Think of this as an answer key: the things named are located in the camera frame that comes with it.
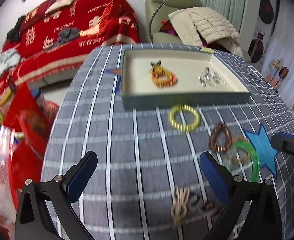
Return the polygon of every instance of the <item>screw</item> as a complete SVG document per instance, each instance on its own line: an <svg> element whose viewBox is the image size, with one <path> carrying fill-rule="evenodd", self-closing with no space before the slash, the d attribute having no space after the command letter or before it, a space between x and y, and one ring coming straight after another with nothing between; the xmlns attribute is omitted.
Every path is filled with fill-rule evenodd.
<svg viewBox="0 0 294 240"><path fill-rule="evenodd" d="M270 179L265 179L265 183L270 186L272 184L271 180Z"/></svg>
<svg viewBox="0 0 294 240"><path fill-rule="evenodd" d="M241 182L243 180L243 178L241 176L236 175L234 177L234 180L237 181L237 182Z"/></svg>
<svg viewBox="0 0 294 240"><path fill-rule="evenodd" d="M29 185L29 184L31 184L31 182L32 182L32 179L26 179L25 184Z"/></svg>
<svg viewBox="0 0 294 240"><path fill-rule="evenodd" d="M56 181L56 182L59 182L59 181L61 181L63 179L63 176L62 175L56 175L55 177L54 177L54 181Z"/></svg>

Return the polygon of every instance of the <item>shallow box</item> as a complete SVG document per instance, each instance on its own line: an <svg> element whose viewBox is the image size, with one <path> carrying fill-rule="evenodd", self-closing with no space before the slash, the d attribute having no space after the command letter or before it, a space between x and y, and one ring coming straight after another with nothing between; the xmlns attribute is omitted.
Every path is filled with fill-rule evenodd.
<svg viewBox="0 0 294 240"><path fill-rule="evenodd" d="M175 73L174 86L158 88L151 81L151 62ZM206 67L226 80L223 89L203 87L199 81ZM149 110L177 104L234 104L248 101L250 92L235 72L215 54L183 50L126 50L122 67L122 101L126 110Z"/></svg>

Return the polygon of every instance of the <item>floor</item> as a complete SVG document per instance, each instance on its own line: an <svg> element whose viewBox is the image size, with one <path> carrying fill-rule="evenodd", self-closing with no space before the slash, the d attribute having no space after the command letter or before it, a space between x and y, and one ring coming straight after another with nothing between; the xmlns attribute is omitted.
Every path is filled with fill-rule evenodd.
<svg viewBox="0 0 294 240"><path fill-rule="evenodd" d="M46 87L42 87L40 88L40 91L43 93L46 100L61 105L71 81L72 80L66 80Z"/></svg>

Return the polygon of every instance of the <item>gray checkered tablecloth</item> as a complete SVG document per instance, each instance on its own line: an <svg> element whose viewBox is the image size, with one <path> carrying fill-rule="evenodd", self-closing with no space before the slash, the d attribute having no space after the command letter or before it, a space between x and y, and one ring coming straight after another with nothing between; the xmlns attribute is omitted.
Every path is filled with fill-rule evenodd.
<svg viewBox="0 0 294 240"><path fill-rule="evenodd" d="M51 180L76 164L87 150L97 153L98 167L78 202L72 206L96 240L105 239L202 239L217 220L190 212L178 229L172 226L170 208L174 185L189 186L207 202L215 194L197 159L208 150L208 139L217 122L225 122L234 136L255 131L260 123L271 137L278 131L294 134L289 109L261 75L242 58L219 52L215 56L233 69L252 94L243 105L197 106L201 126L193 132L170 127L168 109L125 112L118 77L107 69L121 68L126 49L176 49L196 47L172 44L136 44L94 49L72 81L59 109L48 143L42 181ZM191 116L180 113L181 122ZM222 163L220 155L215 159ZM289 234L294 217L294 158L279 153L277 179L263 167L259 179L270 178L277 192L283 234ZM246 178L248 169L239 167ZM240 232L250 203L247 202L231 237ZM67 239L51 203L58 232Z"/></svg>

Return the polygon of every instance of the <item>bundle of beige string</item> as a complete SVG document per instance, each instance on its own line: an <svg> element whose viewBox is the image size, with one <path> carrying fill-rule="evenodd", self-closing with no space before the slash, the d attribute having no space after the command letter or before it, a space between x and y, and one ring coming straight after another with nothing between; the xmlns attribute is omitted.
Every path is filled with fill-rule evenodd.
<svg viewBox="0 0 294 240"><path fill-rule="evenodd" d="M174 227L181 225L181 221L187 214L187 202L189 200L190 190L188 187L181 187L175 185L173 192L173 206L171 208L171 217L174 221Z"/></svg>

